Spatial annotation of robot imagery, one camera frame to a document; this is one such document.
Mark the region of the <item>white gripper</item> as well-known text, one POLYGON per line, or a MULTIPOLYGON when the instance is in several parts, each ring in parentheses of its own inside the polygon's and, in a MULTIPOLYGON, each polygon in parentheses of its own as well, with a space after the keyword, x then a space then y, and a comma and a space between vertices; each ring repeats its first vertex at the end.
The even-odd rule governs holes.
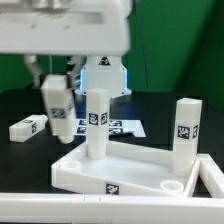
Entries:
POLYGON ((122 56, 130 49, 131 0, 0 0, 0 53, 25 55, 40 86, 36 55, 68 56, 67 88, 80 86, 84 56, 122 56))

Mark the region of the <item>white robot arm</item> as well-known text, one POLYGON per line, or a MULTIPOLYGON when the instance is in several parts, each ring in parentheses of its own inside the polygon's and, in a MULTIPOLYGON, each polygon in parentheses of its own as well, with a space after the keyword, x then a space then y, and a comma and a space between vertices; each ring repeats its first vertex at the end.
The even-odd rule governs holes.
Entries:
POLYGON ((121 57, 130 49, 132 0, 0 0, 0 54, 20 54, 40 84, 39 55, 69 56, 79 95, 128 95, 121 57))

